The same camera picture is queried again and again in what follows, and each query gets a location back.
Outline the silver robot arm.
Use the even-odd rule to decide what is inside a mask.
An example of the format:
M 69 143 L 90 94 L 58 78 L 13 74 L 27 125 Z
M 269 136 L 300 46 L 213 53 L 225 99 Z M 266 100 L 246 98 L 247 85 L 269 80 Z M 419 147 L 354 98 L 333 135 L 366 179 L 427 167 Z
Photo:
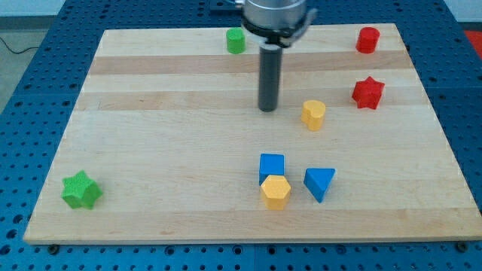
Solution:
M 306 0 L 236 0 L 242 28 L 259 46 L 258 108 L 278 107 L 284 49 L 306 33 L 318 10 Z

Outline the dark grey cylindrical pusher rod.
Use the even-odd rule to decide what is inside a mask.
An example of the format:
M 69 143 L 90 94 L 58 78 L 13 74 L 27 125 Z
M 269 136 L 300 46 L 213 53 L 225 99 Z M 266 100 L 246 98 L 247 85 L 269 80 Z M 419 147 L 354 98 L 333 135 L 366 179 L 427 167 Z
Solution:
M 278 105 L 279 82 L 282 68 L 282 48 L 260 48 L 258 78 L 258 108 L 274 111 Z

